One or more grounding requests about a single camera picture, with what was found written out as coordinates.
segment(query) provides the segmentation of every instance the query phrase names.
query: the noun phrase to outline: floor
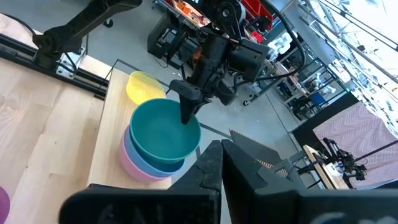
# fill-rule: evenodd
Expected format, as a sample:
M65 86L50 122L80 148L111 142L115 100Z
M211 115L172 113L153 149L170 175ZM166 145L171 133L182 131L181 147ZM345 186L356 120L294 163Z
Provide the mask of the floor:
M65 24L89 3L88 0L2 0L1 2L0 12L19 17L41 32ZM114 26L110 29L104 26L97 27L90 33L88 53L110 65L120 58L169 83L173 79L180 78L179 71L172 67L161 67L159 63L164 65L164 62L156 61L146 51L147 35L162 15L160 11L152 10L151 5L152 2L146 0L139 9L115 15ZM125 67L119 69L131 72ZM279 101L276 91L269 91L267 95L249 106L243 106L242 102L247 99L248 94L247 90L240 90L239 98L230 106L223 106L218 100L214 100L213 103L204 106L197 117L202 123L224 133L229 134L229 129L233 129L255 139L278 151L281 158L297 152L287 132L296 128L299 122ZM168 97L178 99L175 93L170 93ZM212 140L222 138L203 129L200 144L202 152ZM187 159L185 170L195 161L196 156L191 155ZM307 185L310 185L311 181L313 181L311 178L305 177ZM228 214L225 212L226 209L226 206L223 206L223 214ZM230 223L229 216L223 215L222 223Z

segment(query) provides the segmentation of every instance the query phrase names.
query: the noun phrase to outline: concrete floor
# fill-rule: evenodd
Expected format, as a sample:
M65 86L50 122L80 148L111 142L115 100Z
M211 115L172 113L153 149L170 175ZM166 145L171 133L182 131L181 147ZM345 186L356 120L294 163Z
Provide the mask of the concrete floor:
M43 32L51 27L65 24L88 2L88 0L1 0L0 12L19 17L34 29ZM162 68L154 57L147 53L147 35L162 15L161 12L152 10L151 5L152 1L145 0L139 9L115 15L112 28L97 27L90 33L88 53L110 65L120 58L169 83L173 79L180 79L179 71L172 67ZM120 69L131 72L124 67ZM241 90L239 94L239 98L228 107L223 106L218 100L204 106L197 114L198 119L224 133L229 134L229 129L236 130L275 149L281 158L296 153L297 149L287 132L296 128L299 123L279 101L276 91L269 91L267 95L249 106L242 105L249 93ZM168 97L178 99L176 93L170 93ZM200 144L202 152L214 139L222 139L222 136L203 129ZM187 159L185 170L195 161L196 156L193 154ZM174 177L174 181L183 173ZM308 185L313 181L309 177L305 179ZM222 223L230 223L227 209L223 206Z

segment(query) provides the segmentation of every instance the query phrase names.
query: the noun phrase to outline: yellow bowl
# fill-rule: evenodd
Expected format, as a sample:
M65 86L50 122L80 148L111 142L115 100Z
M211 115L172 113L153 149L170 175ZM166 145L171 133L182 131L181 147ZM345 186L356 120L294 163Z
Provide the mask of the yellow bowl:
M156 98L166 98L162 84L145 72L130 74L126 92L130 100L137 105Z

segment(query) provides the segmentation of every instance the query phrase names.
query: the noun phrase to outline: blue container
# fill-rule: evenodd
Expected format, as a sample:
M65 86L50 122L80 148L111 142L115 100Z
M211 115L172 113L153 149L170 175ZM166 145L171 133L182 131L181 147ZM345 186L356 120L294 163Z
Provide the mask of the blue container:
M146 161L142 155L137 152L136 147L132 143L129 127L124 132L124 146L130 160L143 172L154 177L170 177L181 169L184 160L174 164L163 164L152 161Z
M176 163L188 157L200 142L200 124L192 117L181 123L180 103L149 100L134 111L130 120L134 145L151 161Z

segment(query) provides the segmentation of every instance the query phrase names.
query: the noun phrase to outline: pink patterned panel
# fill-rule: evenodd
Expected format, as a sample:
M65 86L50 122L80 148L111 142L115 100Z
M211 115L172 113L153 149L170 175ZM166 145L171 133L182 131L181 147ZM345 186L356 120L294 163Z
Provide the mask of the pink patterned panel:
M354 157L363 156L397 140L383 120L371 113L362 103L356 103L334 115L313 132L319 140L324 137L335 140L340 149L352 153ZM398 178L398 144L367 159L365 180L357 181L351 178L353 187L364 187ZM366 160L360 160L358 163L365 164Z

